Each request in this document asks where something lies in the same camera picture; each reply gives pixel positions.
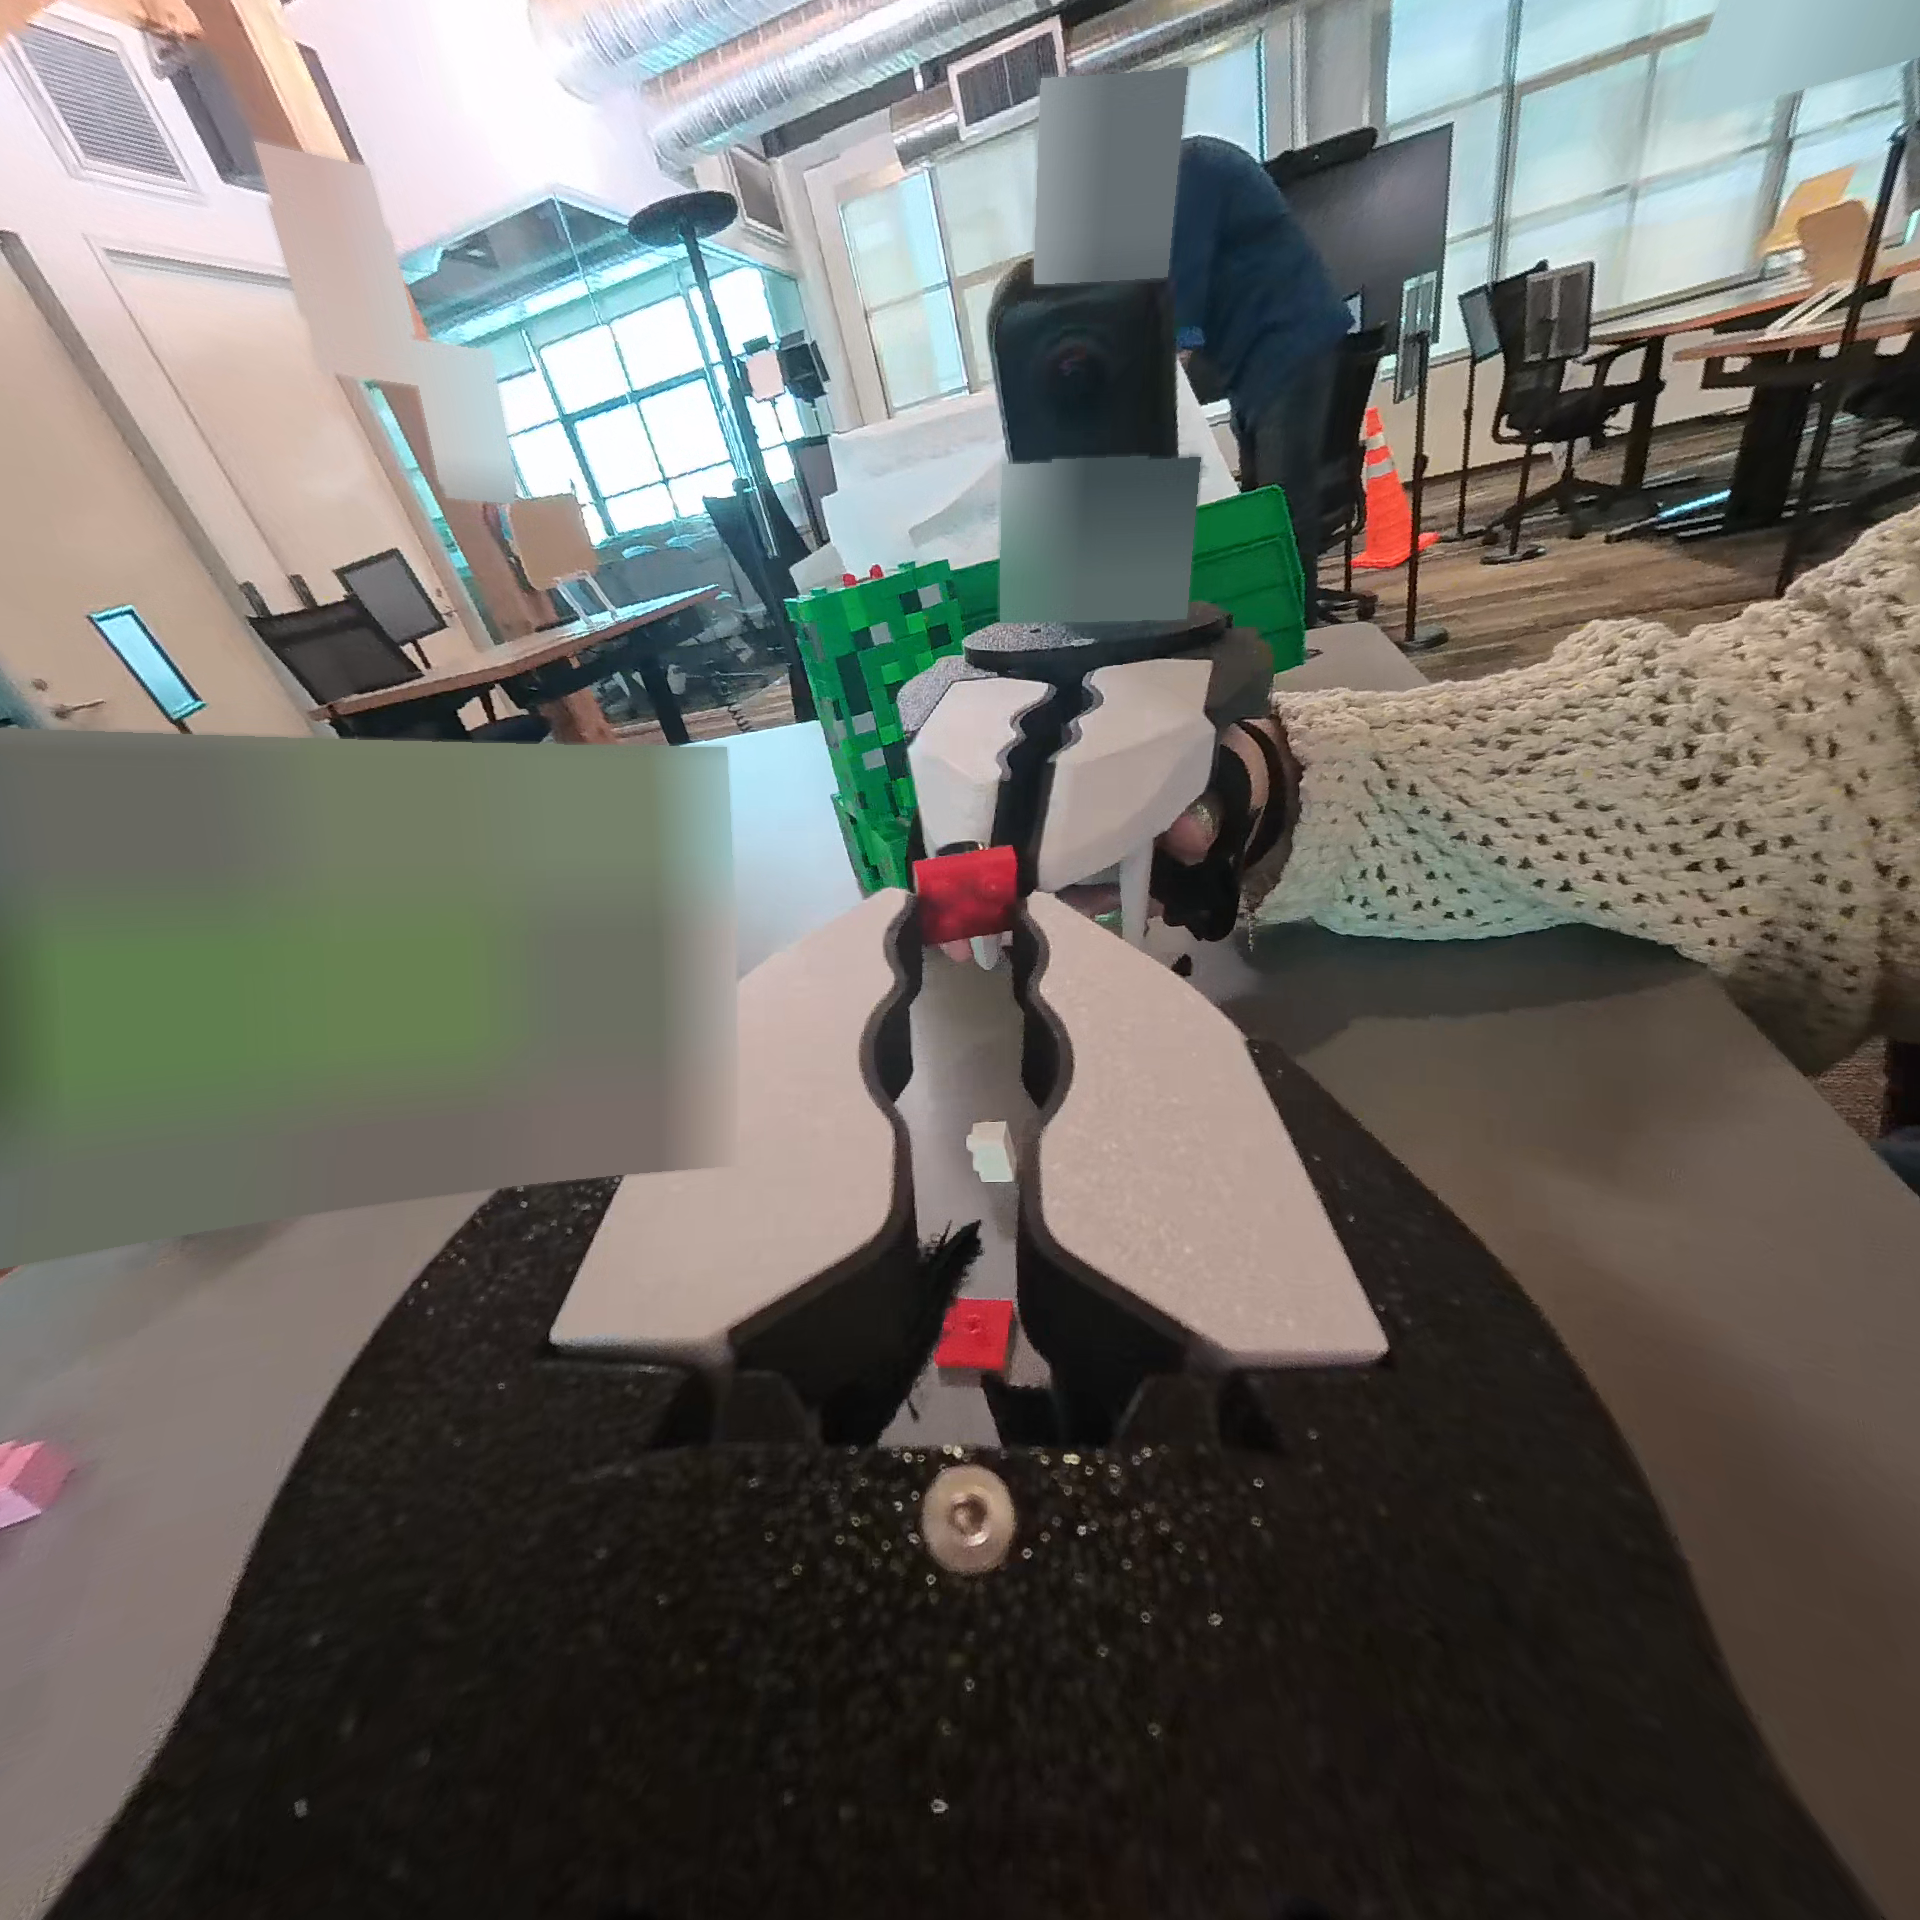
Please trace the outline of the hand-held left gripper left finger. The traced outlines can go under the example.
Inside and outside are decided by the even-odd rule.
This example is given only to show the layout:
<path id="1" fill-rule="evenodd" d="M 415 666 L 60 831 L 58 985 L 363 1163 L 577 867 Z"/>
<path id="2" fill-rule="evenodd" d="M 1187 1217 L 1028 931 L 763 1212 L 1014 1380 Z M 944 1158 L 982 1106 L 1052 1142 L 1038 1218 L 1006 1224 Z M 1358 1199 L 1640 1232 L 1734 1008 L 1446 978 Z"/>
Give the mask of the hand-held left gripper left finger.
<path id="1" fill-rule="evenodd" d="M 649 1364 L 892 1364 L 918 1321 L 899 1098 L 922 935 L 883 890 L 751 972 L 730 1166 L 624 1180 L 548 1334 Z"/>

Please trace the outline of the black floor lamp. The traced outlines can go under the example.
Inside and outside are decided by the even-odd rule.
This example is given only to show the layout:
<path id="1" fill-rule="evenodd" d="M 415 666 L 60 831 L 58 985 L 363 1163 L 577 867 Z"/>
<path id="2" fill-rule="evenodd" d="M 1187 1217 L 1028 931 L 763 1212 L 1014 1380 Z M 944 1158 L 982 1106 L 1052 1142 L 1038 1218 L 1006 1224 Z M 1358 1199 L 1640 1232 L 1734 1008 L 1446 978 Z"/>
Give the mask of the black floor lamp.
<path id="1" fill-rule="evenodd" d="M 784 519 L 778 516 L 778 489 L 763 466 L 762 441 L 758 424 L 753 419 L 747 383 L 737 361 L 724 319 L 718 312 L 713 281 L 705 262 L 705 241 L 730 228 L 737 220 L 737 214 L 739 206 L 730 192 L 695 188 L 664 198 L 652 206 L 639 210 L 628 220 L 628 233 L 632 241 L 642 249 L 681 248 L 681 252 L 686 254 L 698 298 L 707 314 L 707 328 L 716 348 L 716 360 L 723 370 L 727 403 L 735 419 L 737 450 L 747 470 L 751 499 L 759 516 L 759 528 L 763 534 L 768 551 L 775 559 L 782 559 L 784 538 L 780 534 L 780 527 L 784 527 Z"/>

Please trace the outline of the green lego creeper figure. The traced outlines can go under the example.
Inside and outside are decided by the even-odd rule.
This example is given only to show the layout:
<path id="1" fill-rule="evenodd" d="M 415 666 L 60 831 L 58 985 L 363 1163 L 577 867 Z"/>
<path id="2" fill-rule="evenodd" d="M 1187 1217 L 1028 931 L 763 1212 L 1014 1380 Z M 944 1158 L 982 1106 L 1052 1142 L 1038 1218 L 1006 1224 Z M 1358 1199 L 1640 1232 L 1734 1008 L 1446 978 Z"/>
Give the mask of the green lego creeper figure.
<path id="1" fill-rule="evenodd" d="M 999 616 L 999 566 L 907 563 L 787 602 L 833 763 L 833 812 L 864 897 L 902 890 L 918 858 L 907 767 L 910 682 L 955 670 L 964 641 Z"/>

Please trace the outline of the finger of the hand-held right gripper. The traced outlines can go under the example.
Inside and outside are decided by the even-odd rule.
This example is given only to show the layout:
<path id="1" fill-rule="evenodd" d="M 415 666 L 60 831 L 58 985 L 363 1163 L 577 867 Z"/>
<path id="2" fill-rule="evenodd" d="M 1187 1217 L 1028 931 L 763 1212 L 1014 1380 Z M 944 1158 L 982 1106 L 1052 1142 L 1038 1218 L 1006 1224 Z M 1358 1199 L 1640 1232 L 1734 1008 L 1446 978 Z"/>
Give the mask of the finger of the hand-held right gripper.
<path id="1" fill-rule="evenodd" d="M 1036 884 L 1047 894 L 1119 873 L 1120 937 L 1145 939 L 1147 882 L 1160 838 L 1209 787 L 1217 727 L 1208 713 L 1215 666 L 1169 657 L 1104 666 L 1087 678 L 1047 769 Z"/>
<path id="2" fill-rule="evenodd" d="M 1009 678 L 952 684 L 907 744 L 922 855 L 1009 848 L 1018 882 L 1038 884 L 1056 755 L 1056 687 Z"/>

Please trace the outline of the white wall vent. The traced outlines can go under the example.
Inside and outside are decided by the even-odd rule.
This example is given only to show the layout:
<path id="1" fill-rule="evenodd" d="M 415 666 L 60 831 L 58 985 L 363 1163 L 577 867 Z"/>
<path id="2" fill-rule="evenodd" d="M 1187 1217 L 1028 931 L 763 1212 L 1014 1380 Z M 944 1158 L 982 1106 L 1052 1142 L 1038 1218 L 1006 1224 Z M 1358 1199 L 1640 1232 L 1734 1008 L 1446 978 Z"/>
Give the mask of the white wall vent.
<path id="1" fill-rule="evenodd" d="M 6 70 L 75 182 L 198 201 L 195 168 L 161 115 L 153 46 L 143 16 L 49 7 L 8 36 Z"/>

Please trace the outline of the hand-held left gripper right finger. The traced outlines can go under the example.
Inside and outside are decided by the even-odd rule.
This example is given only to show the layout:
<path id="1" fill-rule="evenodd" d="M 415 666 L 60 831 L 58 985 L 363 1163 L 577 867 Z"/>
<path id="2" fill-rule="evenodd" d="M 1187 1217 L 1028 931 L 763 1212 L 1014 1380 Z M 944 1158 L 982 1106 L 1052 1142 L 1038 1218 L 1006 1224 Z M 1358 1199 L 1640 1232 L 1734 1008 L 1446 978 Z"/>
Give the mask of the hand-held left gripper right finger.
<path id="1" fill-rule="evenodd" d="M 1018 1299 L 1049 1369 L 1367 1367 L 1387 1340 L 1238 1024 L 1056 897 L 1018 927 Z"/>

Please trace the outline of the red lego brick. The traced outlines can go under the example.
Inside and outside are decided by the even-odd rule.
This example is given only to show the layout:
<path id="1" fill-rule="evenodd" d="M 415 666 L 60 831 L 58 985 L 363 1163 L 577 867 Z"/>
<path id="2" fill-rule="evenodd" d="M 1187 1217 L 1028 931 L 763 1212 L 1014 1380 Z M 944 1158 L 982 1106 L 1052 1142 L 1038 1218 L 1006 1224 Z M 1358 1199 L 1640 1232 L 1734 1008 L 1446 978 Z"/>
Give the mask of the red lego brick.
<path id="1" fill-rule="evenodd" d="M 913 864 L 919 935 L 926 947 L 998 943 L 1020 911 L 1020 858 L 990 847 L 930 855 Z"/>

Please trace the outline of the orange traffic cone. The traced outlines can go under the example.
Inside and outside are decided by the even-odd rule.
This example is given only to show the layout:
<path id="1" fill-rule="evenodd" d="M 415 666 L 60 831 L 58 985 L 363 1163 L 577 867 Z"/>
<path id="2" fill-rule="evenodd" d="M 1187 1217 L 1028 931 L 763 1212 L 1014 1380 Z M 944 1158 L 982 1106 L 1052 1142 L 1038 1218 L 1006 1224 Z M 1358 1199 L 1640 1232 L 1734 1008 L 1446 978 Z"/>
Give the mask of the orange traffic cone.
<path id="1" fill-rule="evenodd" d="M 1363 547 L 1354 568 L 1363 572 L 1400 570 L 1414 554 L 1436 547 L 1440 536 L 1417 534 L 1411 494 L 1401 482 L 1377 404 L 1367 404 L 1361 438 Z"/>

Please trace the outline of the person's right forearm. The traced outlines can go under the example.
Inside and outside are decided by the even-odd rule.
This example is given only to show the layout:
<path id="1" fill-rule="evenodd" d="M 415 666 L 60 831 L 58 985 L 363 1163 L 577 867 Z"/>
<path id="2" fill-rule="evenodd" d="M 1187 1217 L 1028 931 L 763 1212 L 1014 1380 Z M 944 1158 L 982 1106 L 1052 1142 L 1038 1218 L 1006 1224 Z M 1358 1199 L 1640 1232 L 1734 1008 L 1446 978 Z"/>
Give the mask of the person's right forearm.
<path id="1" fill-rule="evenodd" d="M 1918 512 L 1684 636 L 1606 620 L 1494 680 L 1274 706 L 1298 822 L 1255 921 L 1606 928 L 1713 972 L 1803 1072 L 1918 1041 Z"/>

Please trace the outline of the silver ventilation ducts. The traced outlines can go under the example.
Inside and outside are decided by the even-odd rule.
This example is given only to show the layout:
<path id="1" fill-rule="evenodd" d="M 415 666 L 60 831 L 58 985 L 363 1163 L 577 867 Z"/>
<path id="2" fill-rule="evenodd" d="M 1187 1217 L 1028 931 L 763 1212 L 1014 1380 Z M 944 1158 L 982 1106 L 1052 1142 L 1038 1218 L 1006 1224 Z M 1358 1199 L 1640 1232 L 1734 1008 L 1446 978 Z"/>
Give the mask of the silver ventilation ducts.
<path id="1" fill-rule="evenodd" d="M 1056 16 L 1067 67 L 1166 65 L 1249 34 L 1265 6 L 534 2 L 527 14 L 568 94 L 598 103 L 639 92 L 664 170 L 689 174 L 702 156 L 801 129 L 899 80 L 892 142 L 914 170 L 995 137 L 958 137 L 952 60 Z"/>

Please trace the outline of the white paper sheets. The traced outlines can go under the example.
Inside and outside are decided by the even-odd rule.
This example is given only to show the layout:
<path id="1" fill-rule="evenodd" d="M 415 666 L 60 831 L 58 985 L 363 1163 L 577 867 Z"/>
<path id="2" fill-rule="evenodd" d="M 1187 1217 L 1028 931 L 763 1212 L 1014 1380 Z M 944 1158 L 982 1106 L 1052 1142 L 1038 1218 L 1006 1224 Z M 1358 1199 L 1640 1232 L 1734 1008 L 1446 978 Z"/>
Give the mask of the white paper sheets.
<path id="1" fill-rule="evenodd" d="M 998 561 L 1018 617 L 1182 610 L 1198 507 L 1238 496 L 1238 487 L 1171 352 L 1145 386 L 1174 404 L 1164 454 L 1128 426 L 1119 450 L 1095 450 L 1088 419 L 1065 426 L 1060 454 L 1016 454 L 998 391 L 833 438 L 828 555 L 793 568 L 795 592 L 866 582 L 874 568 Z"/>

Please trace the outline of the large black monitor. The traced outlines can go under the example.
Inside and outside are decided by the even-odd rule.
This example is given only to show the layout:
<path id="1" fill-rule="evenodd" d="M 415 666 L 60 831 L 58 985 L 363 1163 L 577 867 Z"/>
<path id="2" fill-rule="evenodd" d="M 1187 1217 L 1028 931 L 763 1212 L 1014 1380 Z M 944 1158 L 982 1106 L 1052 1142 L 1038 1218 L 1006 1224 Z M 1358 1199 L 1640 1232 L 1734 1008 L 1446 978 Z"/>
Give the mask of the large black monitor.
<path id="1" fill-rule="evenodd" d="M 1358 328 L 1400 342 L 1408 276 L 1446 267 L 1454 129 L 1377 144 L 1370 158 L 1281 186 Z"/>

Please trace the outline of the green plastic bin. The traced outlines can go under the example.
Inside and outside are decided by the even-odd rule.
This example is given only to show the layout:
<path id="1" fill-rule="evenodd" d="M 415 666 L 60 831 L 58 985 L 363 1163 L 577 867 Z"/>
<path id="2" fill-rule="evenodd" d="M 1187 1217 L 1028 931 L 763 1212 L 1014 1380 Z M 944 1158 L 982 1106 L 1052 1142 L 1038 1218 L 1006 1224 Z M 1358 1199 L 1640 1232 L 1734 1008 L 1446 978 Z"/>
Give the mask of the green plastic bin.
<path id="1" fill-rule="evenodd" d="M 1307 592 L 1290 511 L 1282 491 L 1202 504 L 1193 527 L 1192 602 L 1218 612 L 1200 616 L 1188 638 L 1120 642 L 1113 662 L 1188 657 L 1223 641 L 1233 628 L 1259 636 L 1274 673 L 1305 663 Z"/>

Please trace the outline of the person's right hand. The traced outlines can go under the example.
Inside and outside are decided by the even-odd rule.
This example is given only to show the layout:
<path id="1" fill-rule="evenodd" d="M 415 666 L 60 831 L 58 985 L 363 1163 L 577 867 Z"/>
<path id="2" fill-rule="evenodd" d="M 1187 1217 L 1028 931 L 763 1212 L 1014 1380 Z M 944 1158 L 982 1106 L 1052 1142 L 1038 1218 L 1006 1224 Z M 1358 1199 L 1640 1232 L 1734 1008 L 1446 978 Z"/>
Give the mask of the person's right hand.
<path id="1" fill-rule="evenodd" d="M 1193 800 L 1155 841 L 1155 852 L 1145 862 L 1147 879 L 1155 860 L 1164 858 L 1182 867 L 1200 864 L 1209 858 L 1220 828 L 1218 794 L 1208 791 Z M 1095 921 L 1122 921 L 1122 884 L 1120 881 L 1083 881 L 1064 890 L 1064 900 Z"/>

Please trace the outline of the small desk monitor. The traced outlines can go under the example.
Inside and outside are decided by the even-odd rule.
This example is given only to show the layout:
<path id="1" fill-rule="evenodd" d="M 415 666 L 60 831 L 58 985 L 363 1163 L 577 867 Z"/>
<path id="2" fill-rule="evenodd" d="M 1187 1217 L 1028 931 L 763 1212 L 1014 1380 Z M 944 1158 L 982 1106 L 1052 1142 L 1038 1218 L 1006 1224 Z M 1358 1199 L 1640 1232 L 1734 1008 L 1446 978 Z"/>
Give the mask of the small desk monitor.
<path id="1" fill-rule="evenodd" d="M 353 561 L 334 572 L 348 598 L 399 648 L 418 648 L 428 636 L 448 628 L 448 617 L 401 548 Z"/>

